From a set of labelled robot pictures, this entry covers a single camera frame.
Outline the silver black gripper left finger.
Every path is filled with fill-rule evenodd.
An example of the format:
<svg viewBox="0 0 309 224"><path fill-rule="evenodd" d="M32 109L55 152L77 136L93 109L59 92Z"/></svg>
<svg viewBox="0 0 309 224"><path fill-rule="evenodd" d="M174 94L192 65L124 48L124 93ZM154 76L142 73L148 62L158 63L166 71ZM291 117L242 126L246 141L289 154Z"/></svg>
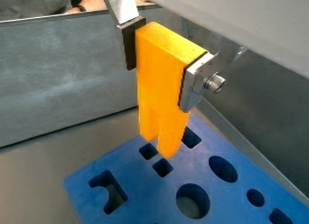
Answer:
<svg viewBox="0 0 309 224"><path fill-rule="evenodd" d="M104 0L108 12L116 23L123 44L127 70L136 68L135 31L146 25L139 15L135 0Z"/></svg>

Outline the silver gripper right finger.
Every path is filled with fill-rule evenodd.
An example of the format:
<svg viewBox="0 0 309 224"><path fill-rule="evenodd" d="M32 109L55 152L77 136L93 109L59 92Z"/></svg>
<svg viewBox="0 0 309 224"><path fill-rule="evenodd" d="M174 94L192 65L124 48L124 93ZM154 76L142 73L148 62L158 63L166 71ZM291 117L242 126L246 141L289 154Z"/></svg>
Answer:
<svg viewBox="0 0 309 224"><path fill-rule="evenodd" d="M183 69L179 88L179 109L188 113L199 104L206 91L218 93L226 84L219 72L242 56L247 48L223 46L217 53L206 51Z"/></svg>

